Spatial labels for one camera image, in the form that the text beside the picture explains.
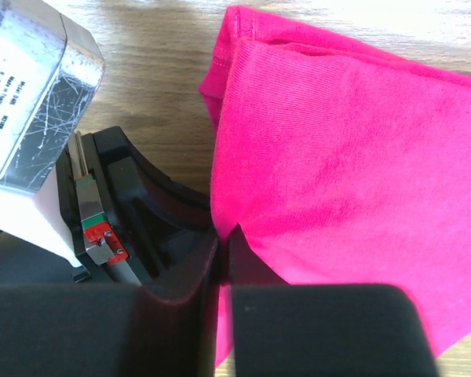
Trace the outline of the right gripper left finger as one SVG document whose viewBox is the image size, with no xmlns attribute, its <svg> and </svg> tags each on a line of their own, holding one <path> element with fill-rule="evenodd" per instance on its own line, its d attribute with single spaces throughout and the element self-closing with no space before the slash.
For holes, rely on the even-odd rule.
<svg viewBox="0 0 471 377">
<path fill-rule="evenodd" d="M 150 284 L 71 282 L 0 232 L 0 376 L 212 376 L 217 237 Z"/>
</svg>

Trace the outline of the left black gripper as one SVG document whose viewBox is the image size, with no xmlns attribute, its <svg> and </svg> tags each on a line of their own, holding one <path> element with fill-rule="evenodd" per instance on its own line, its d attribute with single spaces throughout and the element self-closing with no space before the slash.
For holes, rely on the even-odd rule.
<svg viewBox="0 0 471 377">
<path fill-rule="evenodd" d="M 75 282 L 149 283 L 212 226 L 208 197 L 172 181 L 117 126 L 72 136 L 56 173 Z"/>
</svg>

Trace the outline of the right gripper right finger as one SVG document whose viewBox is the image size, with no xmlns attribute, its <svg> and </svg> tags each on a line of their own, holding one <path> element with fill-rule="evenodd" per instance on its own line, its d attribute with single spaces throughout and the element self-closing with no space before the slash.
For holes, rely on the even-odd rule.
<svg viewBox="0 0 471 377">
<path fill-rule="evenodd" d="M 238 376 L 436 376 L 413 302 L 388 284 L 291 285 L 228 241 Z"/>
</svg>

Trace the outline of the pink red t shirt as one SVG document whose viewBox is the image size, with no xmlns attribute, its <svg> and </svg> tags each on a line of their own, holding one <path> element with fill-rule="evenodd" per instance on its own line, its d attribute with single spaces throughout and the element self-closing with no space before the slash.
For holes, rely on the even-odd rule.
<svg viewBox="0 0 471 377">
<path fill-rule="evenodd" d="M 436 355 L 471 333 L 471 76 L 232 5 L 199 90 L 223 240 L 292 284 L 402 287 Z"/>
</svg>

